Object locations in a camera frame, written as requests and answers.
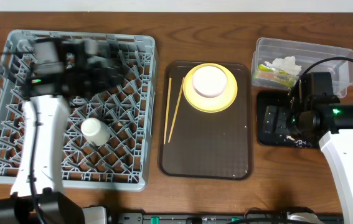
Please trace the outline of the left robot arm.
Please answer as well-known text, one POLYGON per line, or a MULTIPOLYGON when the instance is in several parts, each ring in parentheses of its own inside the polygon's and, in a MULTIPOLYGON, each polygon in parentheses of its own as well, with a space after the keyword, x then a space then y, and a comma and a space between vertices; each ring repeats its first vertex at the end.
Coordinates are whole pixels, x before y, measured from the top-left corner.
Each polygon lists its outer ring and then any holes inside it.
POLYGON ((103 206, 81 208, 64 193, 62 150, 70 101, 123 82, 97 40, 49 37, 33 41, 35 61, 22 85, 24 140, 9 198, 0 199, 0 223, 109 223, 103 206))

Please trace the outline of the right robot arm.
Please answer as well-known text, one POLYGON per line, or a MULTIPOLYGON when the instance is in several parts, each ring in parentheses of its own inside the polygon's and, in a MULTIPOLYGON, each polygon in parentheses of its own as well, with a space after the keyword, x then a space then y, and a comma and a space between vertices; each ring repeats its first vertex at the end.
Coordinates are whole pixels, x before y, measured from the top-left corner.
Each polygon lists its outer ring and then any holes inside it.
POLYGON ((353 223, 353 105, 333 92, 329 72, 301 75, 287 93, 257 97, 258 138, 267 145, 317 147, 331 169, 345 223, 353 223))

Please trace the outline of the white plastic cup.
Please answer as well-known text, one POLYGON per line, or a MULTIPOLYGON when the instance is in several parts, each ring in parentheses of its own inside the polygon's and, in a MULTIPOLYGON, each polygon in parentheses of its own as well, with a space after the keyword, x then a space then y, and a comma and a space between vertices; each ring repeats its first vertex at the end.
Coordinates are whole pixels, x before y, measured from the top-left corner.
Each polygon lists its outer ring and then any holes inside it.
POLYGON ((84 138, 95 146, 104 145, 111 134, 105 123, 96 118, 87 118, 82 122, 81 131, 84 138))

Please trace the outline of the pink bowl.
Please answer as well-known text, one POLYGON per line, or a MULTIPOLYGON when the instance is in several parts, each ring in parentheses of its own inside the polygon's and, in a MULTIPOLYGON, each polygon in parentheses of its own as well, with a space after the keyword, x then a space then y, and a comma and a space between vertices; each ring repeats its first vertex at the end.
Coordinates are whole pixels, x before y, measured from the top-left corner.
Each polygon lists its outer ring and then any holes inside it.
POLYGON ((192 87, 206 98, 221 95, 228 85, 226 74, 215 66, 204 66, 197 69, 192 76, 192 87))

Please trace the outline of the yellow plate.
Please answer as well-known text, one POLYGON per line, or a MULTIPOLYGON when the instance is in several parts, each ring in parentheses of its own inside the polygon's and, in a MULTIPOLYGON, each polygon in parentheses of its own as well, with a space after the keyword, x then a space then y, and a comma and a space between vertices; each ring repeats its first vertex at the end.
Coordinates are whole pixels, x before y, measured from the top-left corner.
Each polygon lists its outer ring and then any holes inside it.
POLYGON ((183 94, 187 102, 195 109, 206 113, 217 113, 227 109, 236 99, 238 93, 237 80, 233 73, 226 67, 217 63, 202 63, 190 69, 185 76, 183 94), (225 91, 215 97, 206 98, 200 96, 192 87, 193 73, 204 66, 215 66, 220 68, 227 76, 228 85, 225 91))

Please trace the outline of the wooden chopstick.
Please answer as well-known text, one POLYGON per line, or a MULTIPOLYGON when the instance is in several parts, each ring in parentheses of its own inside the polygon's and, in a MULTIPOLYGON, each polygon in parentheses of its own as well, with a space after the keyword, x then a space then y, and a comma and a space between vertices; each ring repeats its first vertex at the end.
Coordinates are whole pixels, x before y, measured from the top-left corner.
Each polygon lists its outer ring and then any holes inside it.
POLYGON ((166 144, 166 136, 167 136, 167 124, 169 118, 169 105, 170 105, 170 97, 171 97, 171 87, 172 87, 172 78, 169 78, 168 89, 167 89, 167 101, 166 101, 166 113, 165 113, 165 121, 164 121, 164 139, 163 144, 166 144))
POLYGON ((185 77, 182 78, 181 87, 179 89, 179 94, 178 94, 178 97, 177 97, 176 107, 175 107, 175 111, 174 111, 174 116, 172 118, 171 130, 170 130, 170 133, 169 133, 168 143, 171 142, 171 138, 172 138, 172 134, 173 134, 173 130, 174 130, 174 125, 176 123, 177 112, 178 112, 178 109, 179 109, 181 96, 182 96, 182 93, 183 93, 184 80, 185 80, 185 77))

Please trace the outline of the green snack wrapper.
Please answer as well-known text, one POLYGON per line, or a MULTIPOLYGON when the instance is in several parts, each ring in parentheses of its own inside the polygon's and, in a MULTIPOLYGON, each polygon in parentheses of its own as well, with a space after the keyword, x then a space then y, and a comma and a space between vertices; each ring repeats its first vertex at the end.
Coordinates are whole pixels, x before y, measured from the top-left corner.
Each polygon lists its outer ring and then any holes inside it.
POLYGON ((284 70, 267 67, 259 64, 252 77, 252 84, 266 88, 287 90, 294 86, 297 76, 286 73, 284 70))

